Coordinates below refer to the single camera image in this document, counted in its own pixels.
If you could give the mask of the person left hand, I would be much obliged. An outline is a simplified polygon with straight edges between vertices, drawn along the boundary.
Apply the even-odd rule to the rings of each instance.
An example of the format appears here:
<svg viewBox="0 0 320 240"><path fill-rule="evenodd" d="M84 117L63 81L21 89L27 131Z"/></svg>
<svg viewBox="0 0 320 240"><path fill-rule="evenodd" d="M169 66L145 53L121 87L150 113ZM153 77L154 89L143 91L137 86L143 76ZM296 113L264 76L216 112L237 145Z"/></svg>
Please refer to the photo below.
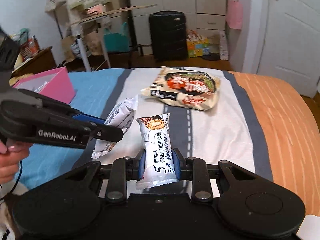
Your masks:
<svg viewBox="0 0 320 240"><path fill-rule="evenodd" d="M0 183L5 184L14 179L18 172L21 160L29 156L29 148L32 144L8 139L4 144L1 141L0 155Z"/></svg>

